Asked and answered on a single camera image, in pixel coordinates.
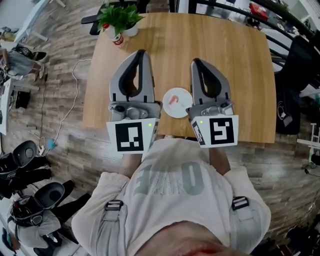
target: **wooden floor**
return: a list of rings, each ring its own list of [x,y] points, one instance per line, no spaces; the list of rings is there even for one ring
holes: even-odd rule
[[[68,0],[63,9],[54,1],[45,8],[35,25],[37,31],[49,40],[44,42],[30,37],[27,41],[36,50],[48,52],[49,55],[42,129],[46,139],[55,138],[60,121],[73,105],[76,81],[71,71],[74,65],[78,60],[90,59],[94,52],[97,37],[89,35],[91,26],[81,25],[81,18],[96,14],[100,4],[100,0]],[[75,68],[74,74],[79,78],[79,95],[73,111],[62,124],[57,147],[47,154],[55,179],[75,181],[74,198],[92,192],[102,172],[117,172],[122,157],[111,150],[106,130],[82,129],[89,66],[90,61],[84,61]],[[34,132],[39,136],[44,85],[41,81],[35,82],[35,85],[41,87],[40,91],[31,93],[27,109],[10,112],[10,122],[37,126],[38,130]],[[309,139],[309,136],[309,124],[302,121],[300,137]],[[231,165],[246,166],[254,187],[269,205],[272,221],[267,235],[277,240],[282,240],[289,228],[305,223],[319,209],[318,202],[314,211],[306,214],[315,197],[318,197],[320,178],[304,173],[302,167],[307,163],[308,148],[296,144],[296,139],[297,136],[277,134],[275,144],[239,143],[226,149]],[[3,136],[4,151],[12,151],[26,140],[39,143],[34,135],[26,131],[9,132]]]

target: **white paper plate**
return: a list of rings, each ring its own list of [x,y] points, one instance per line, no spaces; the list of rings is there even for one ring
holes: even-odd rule
[[[163,109],[172,118],[184,118],[186,109],[193,103],[190,92],[183,88],[172,88],[163,96]]]

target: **wooden table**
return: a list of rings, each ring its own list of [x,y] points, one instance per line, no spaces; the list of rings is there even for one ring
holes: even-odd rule
[[[191,61],[203,59],[228,79],[234,112],[239,115],[239,141],[274,143],[276,87],[266,36],[242,24],[186,13],[149,13],[139,32],[118,48],[101,33],[87,77],[85,128],[105,129],[109,121],[109,81],[130,54],[145,49],[151,58],[157,101],[174,87],[190,92]],[[188,118],[174,119],[162,109],[158,133],[195,137]]]

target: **person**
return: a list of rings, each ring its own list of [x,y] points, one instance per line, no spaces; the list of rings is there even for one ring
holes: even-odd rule
[[[7,49],[0,49],[0,68],[11,76],[34,74],[34,80],[42,79],[45,73],[44,64],[38,64],[14,50],[7,52]]]
[[[50,179],[51,167],[45,156],[35,157],[25,167],[19,168],[14,176],[0,177],[0,197],[10,199],[12,194],[27,188],[28,185]]]
[[[8,222],[7,230],[5,229],[5,232],[2,233],[2,242],[9,250],[16,252],[20,249],[21,244],[31,248],[48,248],[49,245],[46,242],[46,236],[60,229],[91,197],[86,193],[75,201],[59,206],[59,204],[70,195],[75,184],[72,180],[69,180],[63,183],[63,186],[64,194],[62,198],[56,203],[53,209],[43,212],[43,221],[40,225],[18,226],[16,233],[16,224],[13,221]]]
[[[243,256],[270,221],[246,168],[231,168],[222,148],[164,138],[143,161],[124,155],[118,173],[103,172],[71,225],[92,256]]]

